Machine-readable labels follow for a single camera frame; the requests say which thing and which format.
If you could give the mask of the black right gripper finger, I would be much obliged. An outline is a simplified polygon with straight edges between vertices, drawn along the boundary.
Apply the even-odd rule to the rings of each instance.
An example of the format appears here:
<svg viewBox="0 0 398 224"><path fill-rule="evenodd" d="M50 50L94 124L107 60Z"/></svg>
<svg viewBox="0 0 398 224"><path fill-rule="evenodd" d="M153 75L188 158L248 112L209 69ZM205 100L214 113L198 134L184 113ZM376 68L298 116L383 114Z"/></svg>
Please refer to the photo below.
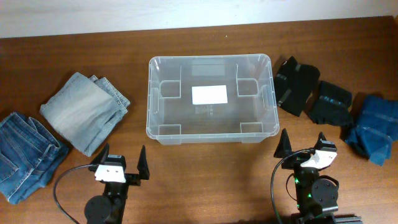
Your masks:
<svg viewBox="0 0 398 224"><path fill-rule="evenodd" d="M284 128L280 136L279 143L274 153L274 158L285 158L292 154L292 147L290 144L289 135L287 130Z"/></svg>
<svg viewBox="0 0 398 224"><path fill-rule="evenodd" d="M326 137L324 136L324 134L322 132L320 132L318 135L318 140L317 140L314 148L319 150L324 146L325 143L326 143Z"/></svg>

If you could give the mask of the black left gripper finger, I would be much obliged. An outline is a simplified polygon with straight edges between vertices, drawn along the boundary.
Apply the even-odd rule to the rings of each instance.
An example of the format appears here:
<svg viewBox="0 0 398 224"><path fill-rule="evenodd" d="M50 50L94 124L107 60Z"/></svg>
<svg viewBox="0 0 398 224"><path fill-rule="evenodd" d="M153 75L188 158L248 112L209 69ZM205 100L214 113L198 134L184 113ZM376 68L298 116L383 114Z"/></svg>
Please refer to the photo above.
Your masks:
<svg viewBox="0 0 398 224"><path fill-rule="evenodd" d="M109 155L109 144L106 143L101 152L90 162L91 165L102 164Z"/></svg>
<svg viewBox="0 0 398 224"><path fill-rule="evenodd" d="M150 179L150 171L149 166L146 159L146 147L145 145L142 146L139 160L137 163L137 169L139 171L139 178L141 180L149 180Z"/></svg>

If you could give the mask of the small black garment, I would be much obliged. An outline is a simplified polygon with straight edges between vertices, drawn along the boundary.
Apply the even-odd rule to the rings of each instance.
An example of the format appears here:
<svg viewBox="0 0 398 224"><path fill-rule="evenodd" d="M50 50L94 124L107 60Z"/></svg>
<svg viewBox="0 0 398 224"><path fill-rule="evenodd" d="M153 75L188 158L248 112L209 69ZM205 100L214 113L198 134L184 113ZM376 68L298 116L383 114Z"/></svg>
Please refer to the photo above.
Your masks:
<svg viewBox="0 0 398 224"><path fill-rule="evenodd" d="M321 81L318 96L308 112L316 124L347 127L353 124L348 109L352 104L352 94L332 83Z"/></svg>

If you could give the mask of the light blue jeans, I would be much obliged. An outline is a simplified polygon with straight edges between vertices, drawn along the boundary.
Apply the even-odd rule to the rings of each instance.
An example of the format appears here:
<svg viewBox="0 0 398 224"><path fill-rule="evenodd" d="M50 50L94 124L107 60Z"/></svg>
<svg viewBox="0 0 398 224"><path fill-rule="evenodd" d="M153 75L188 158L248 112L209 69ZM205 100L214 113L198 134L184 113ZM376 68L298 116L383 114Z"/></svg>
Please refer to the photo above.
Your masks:
<svg viewBox="0 0 398 224"><path fill-rule="evenodd" d="M130 101L103 77L74 73L40 114L75 149L90 157L128 112Z"/></svg>

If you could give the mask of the teal blue garment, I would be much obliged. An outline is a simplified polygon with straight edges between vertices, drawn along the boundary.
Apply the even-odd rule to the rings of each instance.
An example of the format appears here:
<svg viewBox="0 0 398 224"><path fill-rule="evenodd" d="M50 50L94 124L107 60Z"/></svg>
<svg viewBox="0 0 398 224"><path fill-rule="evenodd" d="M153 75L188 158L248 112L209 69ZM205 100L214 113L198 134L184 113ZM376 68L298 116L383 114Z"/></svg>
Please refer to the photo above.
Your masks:
<svg viewBox="0 0 398 224"><path fill-rule="evenodd" d="M397 141L397 101L369 95L365 98L345 143L372 163L383 166Z"/></svg>

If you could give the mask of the large black garment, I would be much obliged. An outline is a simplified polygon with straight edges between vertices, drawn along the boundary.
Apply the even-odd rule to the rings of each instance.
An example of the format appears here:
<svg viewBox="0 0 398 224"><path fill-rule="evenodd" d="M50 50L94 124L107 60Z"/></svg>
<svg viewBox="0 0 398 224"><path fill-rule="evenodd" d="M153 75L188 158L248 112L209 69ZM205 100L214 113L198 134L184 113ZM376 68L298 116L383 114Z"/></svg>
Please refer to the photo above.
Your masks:
<svg viewBox="0 0 398 224"><path fill-rule="evenodd" d="M300 64L291 56L279 68L274 78L277 106L286 112L300 116L308 97L315 89L320 71L313 65Z"/></svg>

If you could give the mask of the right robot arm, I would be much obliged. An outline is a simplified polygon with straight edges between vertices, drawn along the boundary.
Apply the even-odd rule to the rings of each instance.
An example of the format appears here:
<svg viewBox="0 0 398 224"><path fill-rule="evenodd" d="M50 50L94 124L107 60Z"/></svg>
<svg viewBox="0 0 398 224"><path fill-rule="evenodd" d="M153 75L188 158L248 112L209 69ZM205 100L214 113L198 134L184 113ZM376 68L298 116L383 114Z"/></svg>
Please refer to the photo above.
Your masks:
<svg viewBox="0 0 398 224"><path fill-rule="evenodd" d="M293 151L287 130L283 129L274 157L280 161L271 174L271 202L279 223L279 215L274 198L274 181L278 168L292 170L294 178L298 214L292 215L292 223L298 224L349 224L362 223L355 215L336 216L338 211L338 190L340 183L320 171L330 167L337 156L335 144L319 133L316 144L307 149Z"/></svg>

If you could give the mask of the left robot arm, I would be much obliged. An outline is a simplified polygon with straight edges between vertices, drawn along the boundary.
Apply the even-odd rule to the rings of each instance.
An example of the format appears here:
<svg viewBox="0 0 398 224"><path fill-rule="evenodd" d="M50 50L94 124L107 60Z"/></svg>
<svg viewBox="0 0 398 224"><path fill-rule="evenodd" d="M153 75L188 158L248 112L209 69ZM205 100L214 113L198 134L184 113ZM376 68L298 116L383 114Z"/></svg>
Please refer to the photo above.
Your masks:
<svg viewBox="0 0 398 224"><path fill-rule="evenodd" d="M84 214L87 223L121 223L130 186L140 186L142 180L149 180L150 171L143 146L137 163L138 173L126 173L124 156L109 153L109 144L90 162L89 170L95 173L95 180L104 184L104 191L89 199Z"/></svg>

